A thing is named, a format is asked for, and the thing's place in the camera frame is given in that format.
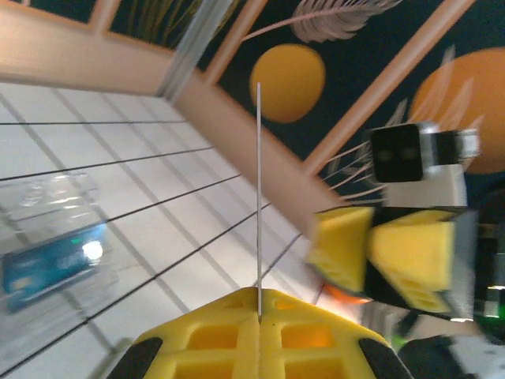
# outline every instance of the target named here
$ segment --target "wall mural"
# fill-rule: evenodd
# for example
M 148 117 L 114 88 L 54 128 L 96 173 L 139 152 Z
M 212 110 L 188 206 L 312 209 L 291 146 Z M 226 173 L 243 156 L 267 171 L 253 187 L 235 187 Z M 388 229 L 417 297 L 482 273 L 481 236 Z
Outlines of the wall mural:
M 175 50 L 202 0 L 122 0 L 110 31 Z M 245 0 L 233 0 L 199 67 L 205 69 L 240 13 Z
M 252 115 L 263 84 L 264 125 L 302 160 L 442 0 L 269 1 L 219 84 Z M 431 119 L 478 127 L 482 154 L 467 164 L 472 203 L 505 179 L 505 4 L 477 1 L 319 173 L 347 200 L 375 202 L 366 130 Z
M 11 1 L 20 4 L 23 3 L 22 0 Z M 24 3 L 26 6 L 32 8 L 87 24 L 91 20 L 96 1 L 97 0 L 65 0 L 56 2 L 54 0 L 29 0 Z

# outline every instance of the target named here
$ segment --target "wooden frame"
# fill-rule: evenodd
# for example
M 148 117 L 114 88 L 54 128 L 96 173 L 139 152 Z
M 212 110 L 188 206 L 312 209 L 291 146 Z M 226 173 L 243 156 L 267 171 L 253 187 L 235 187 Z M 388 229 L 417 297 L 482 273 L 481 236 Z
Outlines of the wooden frame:
M 253 26 L 268 0 L 248 0 L 238 14 L 223 43 L 215 52 L 210 64 L 205 70 L 205 82 L 215 84 L 219 81 L 230 61 L 242 44 L 242 38 Z
M 169 55 L 169 56 L 174 55 L 174 51 L 172 51 L 168 47 L 157 46 L 153 43 L 145 42 L 142 39 L 124 36 L 119 33 L 111 32 L 110 30 L 104 30 L 103 37 L 108 38 L 108 39 L 115 39 L 119 42 L 126 43 L 129 45 L 134 45 L 139 48 L 147 49 L 147 50 L 150 50 L 155 53 L 160 53 L 160 54 Z
M 79 28 L 85 31 L 92 31 L 94 30 L 97 24 L 99 15 L 103 11 L 103 7 L 106 2 L 107 0 L 96 0 L 95 6 L 93 7 L 92 14 L 89 17 L 89 22 L 87 24 L 63 16 L 59 16 L 54 13 L 49 13 L 41 9 L 32 8 L 31 6 L 27 6 L 23 3 L 20 4 L 17 2 L 12 2 L 10 0 L 0 0 L 0 6 L 13 9 L 16 12 L 22 12 L 24 14 L 29 15 L 30 17 L 38 17 L 41 19 L 45 19 L 46 21 L 59 23 L 71 28 Z

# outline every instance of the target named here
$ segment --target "white tiled floor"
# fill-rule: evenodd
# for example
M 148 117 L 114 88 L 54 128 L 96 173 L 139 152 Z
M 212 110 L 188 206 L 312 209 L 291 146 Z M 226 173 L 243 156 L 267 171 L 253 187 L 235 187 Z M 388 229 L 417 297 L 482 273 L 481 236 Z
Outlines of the white tiled floor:
M 60 298 L 69 321 L 0 357 L 0 376 L 86 378 L 118 341 L 255 282 L 256 192 L 164 100 L 0 84 L 0 122 L 32 123 L 0 130 L 3 183 L 61 169 L 96 182 L 97 214 L 109 220 L 104 261 L 117 280 L 92 306 L 77 299 L 83 313 Z M 263 220 L 264 287 L 315 301 L 321 282 L 303 263 L 309 243 L 273 205 Z M 326 295 L 319 301 L 331 308 Z

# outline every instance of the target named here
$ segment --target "tile grout line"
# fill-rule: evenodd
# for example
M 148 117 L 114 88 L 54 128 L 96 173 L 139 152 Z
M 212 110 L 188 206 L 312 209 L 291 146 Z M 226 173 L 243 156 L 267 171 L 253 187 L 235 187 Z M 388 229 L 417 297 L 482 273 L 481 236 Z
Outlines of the tile grout line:
M 182 151 L 182 152 L 168 152 L 168 153 L 164 153 L 164 154 L 157 154 L 155 156 L 143 156 L 143 157 L 139 157 L 139 158 L 123 159 L 123 160 L 119 160 L 119 161 L 104 162 L 104 163 L 94 163 L 94 164 L 89 164 L 89 165 L 86 165 L 86 166 L 71 167 L 71 168 L 65 168 L 65 169 L 61 169 L 61 170 L 41 171 L 41 172 L 34 173 L 34 174 L 24 174 L 24 175 L 18 175 L 18 176 L 9 176 L 7 178 L 0 178 L 0 182 L 6 182 L 6 181 L 9 181 L 9 180 L 34 178 L 34 177 L 41 176 L 41 175 L 59 174 L 59 173 L 68 172 L 68 171 L 86 170 L 88 168 L 104 167 L 104 166 L 110 166 L 110 165 L 119 164 L 119 163 L 132 163 L 132 162 L 138 162 L 138 161 L 141 161 L 141 160 L 149 160 L 149 159 L 161 158 L 161 157 L 164 157 L 164 156 L 178 156 L 178 155 L 186 154 L 186 153 L 190 153 L 190 152 L 200 152 L 200 151 L 211 150 L 211 149 L 213 149 L 213 148 L 198 148 L 198 149 L 195 149 L 195 150 L 188 150 L 188 151 Z
M 139 130 L 137 130 L 137 128 L 135 128 L 135 125 L 132 124 L 130 120 L 128 120 L 128 118 L 121 112 L 118 106 L 114 104 L 114 102 L 111 99 L 109 99 L 105 93 L 100 93 L 100 95 L 104 98 L 105 102 L 110 106 L 110 108 L 113 109 L 119 117 L 123 118 L 125 120 L 125 123 L 128 123 L 130 129 L 149 147 L 149 149 L 151 149 L 153 153 L 156 154 L 159 152 L 158 148 L 154 146 L 145 137 L 145 135 L 142 134 L 142 132 L 140 132 Z M 172 172 L 172 174 L 176 175 L 179 178 L 179 180 L 183 182 L 182 178 L 184 178 L 184 174 L 180 173 L 177 170 L 177 168 L 173 167 L 172 163 L 167 159 L 162 159 L 162 161 L 164 162 L 165 167 L 170 172 Z M 186 185 L 189 185 L 189 188 L 194 188 L 194 186 L 191 185 L 191 183 L 189 183 L 189 181 L 187 181 L 185 178 L 184 182 Z M 200 243 L 193 237 L 193 235 L 191 235 L 191 233 L 189 233 L 188 230 L 181 223 L 179 223 L 177 218 L 174 217 L 174 215 L 172 215 L 172 213 L 168 209 L 166 209 L 165 207 L 161 207 L 161 211 L 168 220 L 170 220 L 176 227 L 178 227 L 178 230 L 186 237 L 186 239 L 190 241 L 193 247 L 197 247 L 200 245 Z M 229 226 L 227 223 L 221 223 L 221 224 L 225 228 Z M 221 267 L 221 265 L 214 259 L 214 257 L 211 254 L 209 254 L 205 249 L 203 249 L 201 251 L 201 255 L 209 263 L 209 265 L 213 267 L 213 269 L 216 270 L 217 273 L 231 286 L 232 289 L 240 288 L 240 286 L 233 280 L 230 274 L 228 274 L 228 272 L 226 272 L 226 270 L 223 267 Z
M 235 225 L 233 225 L 232 227 L 230 227 L 229 229 L 233 229 L 234 227 L 240 225 L 241 223 L 244 223 L 246 220 L 250 219 L 251 217 L 253 217 L 256 213 L 252 213 L 250 215 L 248 215 L 247 217 L 245 217 L 243 220 L 239 221 L 238 223 L 236 223 Z M 74 326 L 73 328 L 71 328 L 69 331 L 63 333 L 62 335 L 60 335 L 59 337 L 57 337 L 56 339 L 52 340 L 51 342 L 49 342 L 46 346 L 44 347 L 41 347 L 40 349 L 38 349 L 37 351 L 33 352 L 32 354 L 30 354 L 27 358 L 21 360 L 20 362 L 18 362 L 16 365 L 14 366 L 11 366 L 9 369 L 5 370 L 3 373 L 0 373 L 0 377 L 5 377 L 6 375 L 12 373 L 13 371 L 17 370 L 18 368 L 20 368 L 21 366 L 23 366 L 25 363 L 33 360 L 35 357 L 37 357 L 38 355 L 42 354 L 44 351 L 46 351 L 47 349 L 49 349 L 50 347 L 53 347 L 56 343 L 62 341 L 63 339 L 65 339 L 66 337 L 70 336 L 72 333 L 74 333 L 76 330 L 78 330 L 79 328 L 81 328 L 82 326 L 86 325 L 89 321 L 92 321 L 94 320 L 95 318 L 97 318 L 98 316 L 100 316 L 101 314 L 107 312 L 108 310 L 110 310 L 113 306 L 116 306 L 117 304 L 119 304 L 120 302 L 122 302 L 123 300 L 127 299 L 129 296 L 137 293 L 140 289 L 144 288 L 145 286 L 147 286 L 149 283 L 153 282 L 154 280 L 156 280 L 158 277 L 160 277 L 161 275 L 164 275 L 166 274 L 167 272 L 169 272 L 172 268 L 174 268 L 175 266 L 179 265 L 180 263 L 182 263 L 183 261 L 189 259 L 192 255 L 194 255 L 195 253 L 198 253 L 198 251 L 200 251 L 201 249 L 203 249 L 205 246 L 208 246 L 210 245 L 211 243 L 213 243 L 214 241 L 218 240 L 219 238 L 221 238 L 222 236 L 224 236 L 226 233 L 228 233 L 228 230 L 220 233 L 219 235 L 216 235 L 215 237 L 209 239 L 208 241 L 206 241 L 202 246 L 200 246 L 198 249 L 192 251 L 191 253 L 187 254 L 185 257 L 179 259 L 178 261 L 174 262 L 172 265 L 168 266 L 167 268 L 165 268 L 164 270 L 162 270 L 160 273 L 156 274 L 155 276 L 145 280 L 143 283 L 137 285 L 135 288 L 133 288 L 132 290 L 130 290 L 129 292 L 127 292 L 126 294 L 124 294 L 123 296 L 121 296 L 120 298 L 117 298 L 116 300 L 114 300 L 111 304 L 109 304 L 108 306 L 105 306 L 104 308 L 102 308 L 101 310 L 95 312 L 94 314 L 92 314 L 90 317 L 88 317 L 86 320 L 82 321 L 80 324 Z
M 60 93 L 56 88 L 52 88 L 54 94 L 58 97 L 58 99 L 62 102 L 62 104 L 76 117 L 78 120 L 85 120 L 84 116 Z M 90 125 L 84 126 L 85 130 L 87 130 L 95 140 L 105 149 L 106 152 L 112 156 L 114 159 L 121 159 L 119 154 L 102 138 L 102 136 L 93 129 Z M 137 174 L 128 166 L 126 163 L 120 163 L 120 168 L 132 179 L 135 184 L 139 187 L 139 189 L 148 197 L 148 199 L 154 204 L 159 201 L 156 195 L 145 185 L 145 183 L 140 179 Z M 161 212 L 164 207 L 158 206 Z M 172 220 L 169 220 L 177 229 L 178 226 Z M 119 227 L 113 224 L 113 232 L 116 237 L 125 245 L 125 247 L 129 250 L 129 252 L 138 260 L 140 265 L 148 272 L 149 275 L 153 276 L 156 274 L 156 270 L 149 264 L 147 259 L 140 253 L 140 251 L 131 243 L 131 241 L 125 236 L 125 234 L 119 229 Z M 185 303 L 172 291 L 168 286 L 164 286 L 160 284 L 160 281 L 156 281 L 156 283 L 161 287 L 162 291 L 166 293 L 166 295 L 172 300 L 179 309 L 186 313 L 188 312 L 188 307 Z
M 153 117 L 156 117 L 156 114 L 155 112 L 148 106 L 148 104 L 146 104 L 141 98 L 138 98 L 139 100 L 139 103 L 146 109 L 147 112 L 149 112 L 151 114 L 151 116 Z M 163 125 L 164 129 L 166 129 L 168 131 L 168 133 L 175 139 L 179 142 L 180 145 L 182 145 L 183 147 L 186 147 L 186 148 L 189 148 L 189 146 L 176 134 L 174 133 L 173 130 L 170 129 L 170 126 L 169 125 Z M 215 170 L 209 166 L 207 164 L 207 162 L 205 162 L 204 159 L 202 159 L 200 156 L 198 156 L 197 154 L 194 155 L 196 160 L 199 161 L 200 165 L 204 166 L 205 168 L 207 168 L 207 170 L 211 173 L 212 176 L 214 176 L 214 178 L 219 178 L 219 175 L 217 174 L 217 172 L 215 172 Z M 254 209 L 250 208 L 244 200 L 242 200 L 242 198 L 238 195 L 238 193 L 236 193 L 233 188 L 231 188 L 230 186 L 228 185 L 224 185 L 223 186 L 225 188 L 225 191 L 228 192 L 229 195 L 231 195 L 236 201 L 237 203 L 242 207 L 242 209 L 244 209 L 246 212 L 251 212 L 253 211 Z M 274 229 L 272 229 L 270 227 L 270 225 L 268 224 L 264 224 L 265 226 L 265 229 L 266 231 L 268 232 L 269 235 L 271 235 L 272 237 L 274 237 L 274 239 L 277 239 L 277 242 L 281 242 L 281 244 L 284 244 L 284 240 L 282 240 L 282 238 L 280 238 L 280 236 L 277 234 L 277 232 L 275 232 Z
M 164 205 L 170 201 L 173 201 L 173 200 L 177 200 L 181 197 L 184 197 L 184 196 L 188 196 L 188 195 L 192 195 L 194 193 L 198 193 L 200 192 L 201 190 L 206 190 L 207 188 L 211 188 L 213 186 L 217 186 L 221 183 L 224 183 L 224 182 L 228 182 L 230 180 L 233 180 L 235 178 L 238 178 L 240 175 L 237 175 L 237 176 L 232 176 L 230 178 L 226 178 L 226 179 L 223 179 L 219 182 L 215 182 L 215 183 L 211 183 L 211 184 L 207 184 L 206 186 L 203 186 L 203 187 L 198 187 L 198 188 L 195 188 L 195 189 L 191 189 L 190 191 L 188 192 L 183 192 L 183 193 L 180 193 L 178 195 L 175 195 L 175 196 L 172 196 L 172 197 L 168 197 L 167 199 L 163 199 L 163 200 L 160 200 L 160 201 L 156 201 L 155 203 L 152 203 L 150 205 L 145 205 L 144 207 L 140 207 L 140 208 L 137 208 L 133 211 L 130 211 L 130 212 L 126 212 L 126 213 L 122 213 L 121 215 L 117 215 L 117 216 L 114 216 L 114 217 L 111 217 L 109 219 L 107 219 L 107 222 L 113 222 L 113 221 L 117 221 L 117 220 L 120 220 L 120 219 L 123 219 L 127 216 L 131 216 L 131 215 L 134 215 L 138 212 L 142 212 L 142 211 L 145 211 L 147 209 L 150 209 L 150 208 L 154 208 L 154 207 L 157 207 L 158 205 Z
M 323 295 L 323 292 L 324 292 L 324 283 L 321 284 L 321 287 L 320 289 L 317 291 L 316 293 L 316 296 L 314 296 L 314 299 L 311 301 L 311 303 L 315 306 L 317 305 L 319 299 L 321 298 L 321 296 Z
M 67 290 L 63 290 L 62 292 L 62 297 L 65 298 L 65 300 L 72 306 L 80 315 L 80 317 L 83 320 L 86 320 L 86 312 L 80 306 L 80 303 L 76 300 L 76 298 L 70 294 Z M 88 322 L 87 326 L 89 328 L 89 331 L 92 335 L 95 336 L 95 338 L 98 340 L 99 344 L 102 345 L 102 347 L 105 348 L 108 352 L 111 352 L 114 350 L 114 345 L 110 343 L 110 341 L 105 337 L 103 332 L 96 326 L 94 322 Z
M 147 106 L 147 104 L 145 104 L 145 103 L 142 101 L 142 99 L 137 98 L 137 100 L 138 100 L 138 102 L 139 102 L 141 105 L 143 105 L 143 106 L 145 107 L 145 109 L 146 109 L 146 110 L 147 110 L 147 111 L 148 111 L 148 112 L 149 112 L 149 113 L 150 113 L 153 117 L 155 117 L 155 114 L 153 114 L 152 110 L 151 110 L 151 109 Z M 170 135 L 172 135 L 172 137 L 173 137 L 175 140 L 177 140 L 181 146 L 188 147 L 188 145 L 187 145 L 187 144 L 186 144 L 186 143 L 185 143 L 185 142 L 184 142 L 184 141 L 183 141 L 183 140 L 182 140 L 182 139 L 181 139 L 181 138 L 180 138 L 180 137 L 179 137 L 176 133 L 172 133 L 172 131 L 170 130 L 170 128 L 167 128 L 167 126 L 164 126 L 164 129 L 166 129 L 166 130 L 168 131 L 168 133 L 169 133 Z M 175 167 L 174 167 L 174 169 L 175 169 L 175 171 L 172 171 L 172 172 L 174 172 L 175 174 L 177 174 L 178 169 L 177 169 L 177 168 L 175 168 Z M 215 172 L 214 172 L 211 168 L 207 167 L 207 169 L 208 169 L 208 171 L 210 171 L 210 172 L 214 173 L 214 175 L 215 175 L 215 176 L 217 175 L 217 174 L 216 174 L 216 173 L 215 173 Z M 193 184 L 192 184 L 192 183 L 190 183 L 190 182 L 189 182 L 189 181 L 188 181 L 188 180 L 184 177 L 184 175 L 182 175 L 182 174 L 181 174 L 181 175 L 178 175 L 178 177 L 179 177 L 179 179 L 180 179 L 181 181 L 183 181 L 183 182 L 184 182 L 187 186 L 193 187 Z M 230 189 L 230 191 L 231 191 L 232 196 L 238 197 L 238 195 L 237 195 L 237 194 L 236 194 L 236 193 L 235 193 L 232 189 Z M 201 195 L 199 195 L 198 193 L 195 195 L 195 197 L 196 197 L 196 198 L 198 198 L 198 200 L 200 200 L 200 201 L 202 202 L 202 204 L 205 206 L 205 208 L 207 208 L 207 210 L 208 210 L 208 211 L 209 211 L 209 212 L 210 212 L 213 216 L 215 216 L 218 220 L 220 220 L 222 224 L 224 224 L 224 225 L 230 225 L 230 224 L 229 224 L 229 223 L 228 223 L 228 222 L 224 219 L 224 217 L 223 217 L 223 216 L 222 216 L 219 212 L 217 212 L 217 211 L 214 209 L 214 207 L 213 207 L 213 206 L 212 206 L 212 205 L 211 205 L 211 204 L 207 201 L 207 199 L 206 199 L 205 197 L 202 197 L 202 196 L 201 196 Z M 246 207 L 244 210 L 245 210 L 246 212 L 251 212 L 251 209 L 249 209 L 249 207 Z M 267 230 L 270 230 L 270 227 L 269 227 L 267 224 L 265 224 L 264 226 L 267 228 Z M 235 238 L 239 241 L 239 243 L 242 245 L 242 247 L 244 247 L 244 248 L 245 248 L 245 249 L 246 249 L 246 250 L 247 250 L 250 254 L 252 254 L 252 255 L 253 255 L 254 250 L 255 250 L 255 247 L 254 247 L 253 245 L 251 245 L 251 244 L 250 244 L 250 243 L 249 243 L 249 242 L 248 242 L 248 241 L 247 241 L 244 237 L 242 237 L 242 235 L 240 235 L 240 233 L 238 233 L 237 231 L 232 230 L 230 233 L 231 233 L 231 234 L 232 234 L 232 235 L 233 235 L 233 236 L 234 236 L 234 237 L 235 237 Z M 283 285 L 285 286 L 285 288 L 286 288 L 286 289 L 289 289 L 289 291 L 292 291 L 293 293 L 297 294 L 297 292 L 296 292 L 296 291 L 295 291 L 295 290 L 294 290 L 294 289 L 293 289 L 293 288 L 292 288 L 292 287 L 291 287 L 291 286 L 290 286 L 290 285 L 289 285 L 289 284 L 288 284 L 288 283 L 287 283 L 287 282 L 286 282 L 286 281 L 285 281 L 285 280 L 284 280 L 281 276 L 277 276 L 277 275 L 275 275 L 274 273 L 272 273 L 272 275 L 273 275 L 273 276 L 275 276 L 276 280 L 278 280 L 278 281 L 282 282 L 282 283 L 283 283 Z
M 282 252 L 268 265 L 267 269 L 264 271 L 263 274 L 261 274 L 261 279 L 264 279 L 265 276 L 267 276 L 270 271 L 275 267 L 276 264 L 279 263 L 279 261 L 287 254 L 288 251 L 290 251 L 291 247 L 294 245 L 294 243 L 301 237 L 301 234 L 296 235 L 290 243 L 288 243 L 284 249 L 282 249 Z
M 151 116 L 153 118 L 156 117 L 155 112 L 141 98 L 137 98 L 137 100 L 146 109 L 146 111 L 149 114 L 151 114 Z M 164 125 L 163 128 L 166 129 L 168 131 L 168 133 L 175 140 L 177 140 L 181 146 L 186 147 L 186 148 L 189 147 L 185 143 L 185 141 L 182 140 L 182 138 L 180 138 L 176 133 L 174 133 L 174 131 L 170 128 L 170 126 Z M 209 165 L 207 165 L 205 163 L 205 161 L 200 158 L 200 156 L 198 156 L 197 154 L 193 154 L 193 157 L 195 157 L 196 161 L 198 163 L 200 163 L 200 165 L 203 168 L 206 168 L 207 171 L 211 173 L 211 176 L 213 176 L 214 178 L 220 178 L 219 175 L 217 175 L 217 173 L 212 169 L 212 167 L 210 167 Z M 242 209 L 245 212 L 251 212 L 251 211 L 253 211 L 253 209 L 249 208 L 249 206 L 240 198 L 240 196 L 238 196 L 238 194 L 231 187 L 229 187 L 226 183 L 224 184 L 224 189 L 225 189 L 226 192 L 228 192 L 228 194 L 230 194 L 233 198 L 235 198 L 235 200 L 238 200 L 238 204 L 242 207 Z M 224 219 L 224 217 L 222 217 L 222 215 L 214 209 L 214 207 L 212 206 L 212 204 L 210 204 L 207 201 L 207 199 L 205 199 L 204 197 L 201 197 L 199 194 L 197 194 L 196 197 L 206 206 L 206 208 L 208 209 L 208 211 L 210 211 L 214 216 L 216 216 L 216 218 L 220 219 L 221 222 L 224 223 L 225 225 L 229 225 L 229 223 Z M 264 224 L 263 227 L 265 228 L 265 231 L 270 236 L 272 236 L 274 239 L 277 240 L 277 242 L 280 243 L 280 245 L 284 245 L 285 244 L 284 240 L 282 240 L 282 238 L 280 238 L 279 235 L 277 235 L 277 233 L 268 224 Z M 248 241 L 246 241 L 245 238 L 243 238 L 240 235 L 240 233 L 238 233 L 236 231 L 232 231 L 231 234 L 241 243 L 242 247 L 244 247 L 246 250 L 248 250 L 249 253 L 254 254 L 255 246 L 251 245 Z M 277 281 L 283 283 L 284 287 L 287 290 L 292 291 L 294 294 L 296 294 L 297 296 L 299 296 L 299 294 L 293 289 L 293 287 L 289 283 L 287 283 L 286 280 L 284 280 L 284 278 L 282 278 L 281 276 L 277 275 L 275 272 L 273 272 L 272 275 L 275 277 L 275 279 Z

